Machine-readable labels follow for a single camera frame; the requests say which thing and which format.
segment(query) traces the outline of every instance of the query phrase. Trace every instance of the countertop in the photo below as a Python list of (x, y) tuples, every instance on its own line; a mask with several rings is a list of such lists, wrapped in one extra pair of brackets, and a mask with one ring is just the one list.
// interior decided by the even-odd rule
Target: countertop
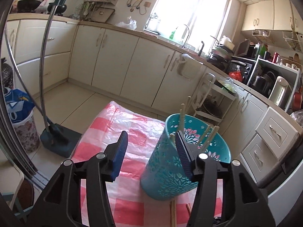
[[(8, 20), (18, 20), (18, 19), (48, 19), (48, 16), (49, 16), (48, 14), (41, 14), (41, 13), (37, 13), (37, 14), (36, 13), (13, 13), (13, 14), (10, 14), (8, 16)], [(218, 69), (217, 67), (215, 67), (212, 64), (210, 64), (209, 62), (207, 62), (205, 58), (199, 57), (199, 56), (197, 56), (195, 54), (192, 54), (192, 53), (190, 53), (190, 52), (188, 52), (188, 51), (186, 51), (186, 50), (184, 50), (182, 48), (177, 47), (176, 45), (172, 45), (172, 44), (170, 44), (168, 42), (165, 42), (165, 41), (163, 41), (161, 39), (158, 39), (156, 36), (153, 36), (153, 35), (150, 35), (150, 34), (147, 34), (147, 33), (144, 33), (144, 32), (133, 31), (133, 30), (117, 27), (117, 26), (114, 26), (114, 25), (106, 24), (106, 23), (78, 21), (78, 20), (75, 20), (75, 19), (70, 19), (70, 18), (66, 18), (66, 17), (62, 17), (62, 16), (54, 16), (53, 20), (67, 22), (67, 23), (74, 23), (74, 24), (79, 24), (79, 25), (97, 26), (97, 27), (102, 27), (102, 28), (106, 28), (106, 29), (116, 30), (116, 31), (132, 34), (134, 36), (142, 37), (142, 38), (145, 38), (147, 40), (153, 41), (155, 43), (161, 44), (161, 45), (163, 45), (165, 47), (171, 48), (171, 49), (173, 49), (175, 51), (178, 51), (178, 52), (180, 52), (182, 54), (188, 54), (192, 58), (194, 58), (195, 60), (203, 63), (205, 66), (207, 66), (210, 69), (214, 70), (218, 74), (220, 74), (222, 76), (228, 77), (228, 75), (225, 72), (222, 72), (220, 69)], [(253, 90), (252, 88), (248, 87), (247, 85), (242, 84), (241, 82), (239, 82), (237, 80), (234, 80), (234, 83), (237, 84), (238, 86), (242, 87), (243, 89), (245, 89), (246, 91), (248, 91), (252, 95), (256, 96), (258, 99), (260, 99), (261, 101), (263, 101), (268, 106), (272, 107), (283, 118), (285, 118), (299, 132), (300, 135), (303, 134), (303, 128), (295, 120), (293, 120), (286, 112), (284, 112), (280, 107), (278, 107), (277, 105), (275, 105), (272, 101), (270, 101), (269, 99), (267, 99), (266, 97), (264, 97), (263, 95), (261, 95), (260, 93), (258, 93), (257, 91)]]

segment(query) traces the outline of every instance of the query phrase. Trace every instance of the electrical outlet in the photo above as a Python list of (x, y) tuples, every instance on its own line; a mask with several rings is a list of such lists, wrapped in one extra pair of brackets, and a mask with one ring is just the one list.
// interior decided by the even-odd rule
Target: electrical outlet
[(144, 3), (144, 6), (145, 6), (145, 7), (150, 7), (150, 6), (151, 6), (151, 3), (150, 3), (150, 2), (145, 2), (145, 3)]

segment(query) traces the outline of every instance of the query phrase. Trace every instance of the plastic tablecloth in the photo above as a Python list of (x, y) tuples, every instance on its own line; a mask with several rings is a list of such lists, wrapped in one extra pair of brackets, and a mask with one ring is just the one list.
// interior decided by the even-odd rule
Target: plastic tablecloth
[[(171, 226), (170, 201), (150, 198), (140, 187), (140, 175), (160, 138), (165, 122), (136, 114), (111, 101), (83, 134), (74, 162), (89, 160), (103, 152), (108, 144), (117, 142), (121, 132), (128, 133), (128, 147), (119, 176), (106, 183), (110, 207), (116, 226)], [(177, 225), (186, 226), (189, 213), (186, 204), (193, 205), (196, 189), (179, 195)], [(221, 216), (222, 181), (218, 180), (215, 216)], [(86, 180), (81, 181), (82, 223), (89, 225), (86, 203)]]

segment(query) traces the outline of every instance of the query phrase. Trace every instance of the silver screw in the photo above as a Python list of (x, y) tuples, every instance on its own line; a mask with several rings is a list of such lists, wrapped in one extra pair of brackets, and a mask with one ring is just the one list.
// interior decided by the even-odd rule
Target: silver screw
[(200, 159), (207, 159), (207, 158), (208, 158), (208, 155), (207, 155), (207, 154), (204, 154), (204, 153), (201, 153), (201, 154), (199, 154), (199, 158), (200, 158)]
[(105, 158), (105, 154), (104, 153), (99, 153), (96, 155), (97, 159), (103, 159)]
[(63, 165), (70, 166), (72, 164), (72, 161), (70, 159), (63, 162)]
[(232, 162), (231, 162), (234, 166), (239, 166), (240, 165), (240, 161), (234, 159)]

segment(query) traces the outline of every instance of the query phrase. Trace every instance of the wire rack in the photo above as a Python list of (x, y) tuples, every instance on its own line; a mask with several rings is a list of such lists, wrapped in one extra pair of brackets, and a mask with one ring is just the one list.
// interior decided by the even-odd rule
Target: wire rack
[(254, 35), (254, 34), (252, 34), (252, 36), (255, 37), (255, 39), (257, 39), (258, 42), (261, 44), (274, 45), (275, 40), (272, 38), (272, 36), (270, 34), (271, 34), (271, 32), (269, 31), (268, 36)]
[(292, 32), (283, 31), (283, 38), (291, 50), (303, 53), (303, 44), (298, 40), (296, 34), (293, 36)]

